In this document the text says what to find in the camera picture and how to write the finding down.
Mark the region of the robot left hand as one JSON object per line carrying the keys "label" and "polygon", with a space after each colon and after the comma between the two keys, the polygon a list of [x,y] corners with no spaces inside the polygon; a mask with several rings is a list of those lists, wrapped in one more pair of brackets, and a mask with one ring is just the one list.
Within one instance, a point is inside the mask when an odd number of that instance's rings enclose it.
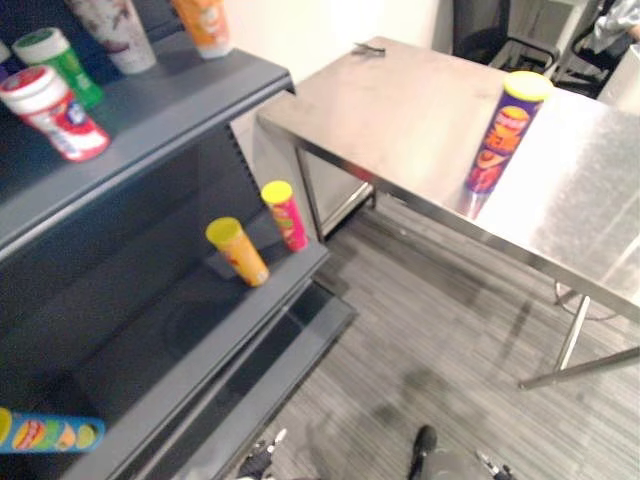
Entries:
{"label": "robot left hand", "polygon": [[287,433],[288,430],[282,428],[271,441],[258,440],[239,466],[236,479],[274,479],[268,470],[272,465],[272,457],[276,447],[283,442]]}

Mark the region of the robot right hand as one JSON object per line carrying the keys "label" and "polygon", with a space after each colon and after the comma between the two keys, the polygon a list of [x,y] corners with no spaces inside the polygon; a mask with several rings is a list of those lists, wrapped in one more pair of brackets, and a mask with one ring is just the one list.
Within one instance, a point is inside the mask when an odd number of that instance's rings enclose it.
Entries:
{"label": "robot right hand", "polygon": [[493,480],[516,480],[517,477],[514,475],[512,469],[506,465],[499,465],[493,462],[486,454],[476,450],[475,451],[476,458],[481,462],[481,464],[489,471],[490,476]]}

